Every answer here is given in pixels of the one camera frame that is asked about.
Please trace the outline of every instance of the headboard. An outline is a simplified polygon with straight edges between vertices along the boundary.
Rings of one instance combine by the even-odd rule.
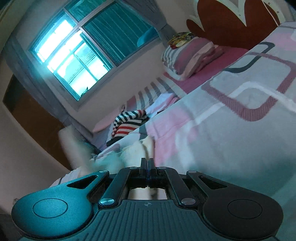
[[[187,27],[196,36],[245,49],[293,19],[284,0],[194,0],[194,11]]]

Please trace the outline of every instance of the striped clothing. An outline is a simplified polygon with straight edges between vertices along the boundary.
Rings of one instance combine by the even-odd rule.
[[[113,139],[116,134],[127,135],[129,132],[140,127],[142,123],[141,119],[146,119],[146,118],[147,116],[146,116],[145,110],[128,111],[128,112],[123,112],[119,114],[114,121],[111,139]]]

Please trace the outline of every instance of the patterned bedspread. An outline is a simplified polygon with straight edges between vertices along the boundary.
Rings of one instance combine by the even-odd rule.
[[[295,240],[295,78],[291,22],[117,143],[150,135],[156,166],[194,169],[274,198],[284,211],[277,237]]]

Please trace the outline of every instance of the metal screw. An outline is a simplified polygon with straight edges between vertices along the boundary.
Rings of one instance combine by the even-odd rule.
[[[195,200],[193,199],[193,198],[183,198],[182,200],[181,200],[181,203],[183,203],[184,205],[193,205],[193,204],[195,204]]]
[[[103,198],[100,200],[100,204],[104,206],[112,205],[113,203],[115,203],[115,201],[112,198]]]

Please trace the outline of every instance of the window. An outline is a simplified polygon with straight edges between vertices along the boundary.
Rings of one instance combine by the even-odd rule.
[[[114,0],[73,0],[47,25],[31,52],[78,101],[157,36]]]

